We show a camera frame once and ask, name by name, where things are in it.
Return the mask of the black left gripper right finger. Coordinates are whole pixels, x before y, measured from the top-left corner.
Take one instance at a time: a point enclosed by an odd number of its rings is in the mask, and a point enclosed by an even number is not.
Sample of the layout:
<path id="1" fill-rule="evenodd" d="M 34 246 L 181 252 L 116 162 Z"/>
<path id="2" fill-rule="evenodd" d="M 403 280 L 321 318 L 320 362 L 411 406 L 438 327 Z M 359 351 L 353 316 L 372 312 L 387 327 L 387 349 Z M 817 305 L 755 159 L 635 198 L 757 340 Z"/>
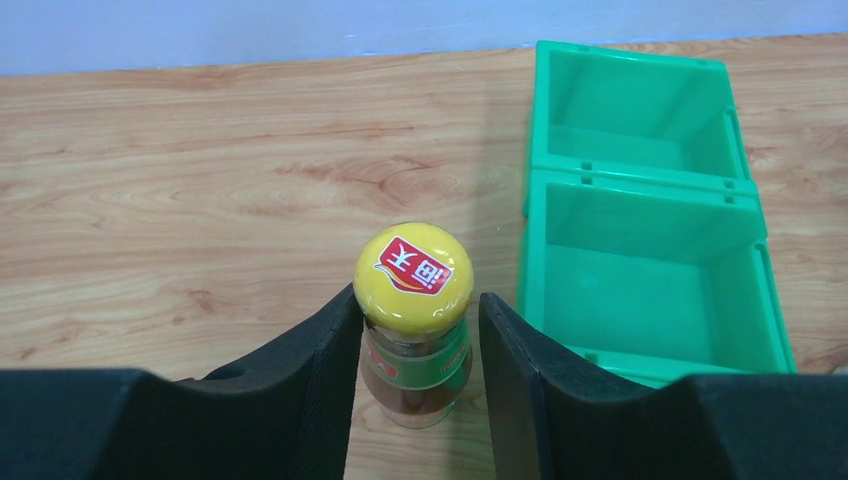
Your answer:
<path id="1" fill-rule="evenodd" d="M 843 479 L 843 375 L 698 374 L 652 389 L 479 301 L 500 479 Z"/>

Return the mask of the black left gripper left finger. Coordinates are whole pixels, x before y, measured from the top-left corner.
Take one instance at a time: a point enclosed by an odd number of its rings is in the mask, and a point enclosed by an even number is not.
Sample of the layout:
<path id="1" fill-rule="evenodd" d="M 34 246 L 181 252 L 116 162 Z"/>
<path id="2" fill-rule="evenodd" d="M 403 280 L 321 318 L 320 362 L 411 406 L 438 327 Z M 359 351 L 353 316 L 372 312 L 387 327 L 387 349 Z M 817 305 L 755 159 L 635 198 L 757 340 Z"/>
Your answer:
<path id="1" fill-rule="evenodd" d="M 340 479 L 363 319 L 351 288 L 201 379 L 5 369 L 5 479 Z"/>

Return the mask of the yellow cap sauce bottle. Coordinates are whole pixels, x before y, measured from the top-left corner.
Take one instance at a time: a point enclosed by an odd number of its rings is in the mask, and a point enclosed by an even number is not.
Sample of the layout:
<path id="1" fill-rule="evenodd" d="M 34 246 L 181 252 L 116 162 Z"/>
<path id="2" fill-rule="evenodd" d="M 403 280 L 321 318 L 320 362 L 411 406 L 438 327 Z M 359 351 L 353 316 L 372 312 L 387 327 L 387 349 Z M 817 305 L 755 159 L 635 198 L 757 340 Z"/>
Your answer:
<path id="1" fill-rule="evenodd" d="M 366 388 L 400 426 L 441 422 L 473 365 L 468 252 L 439 226 L 392 225 L 364 246 L 353 289 L 364 319 L 359 371 Z"/>

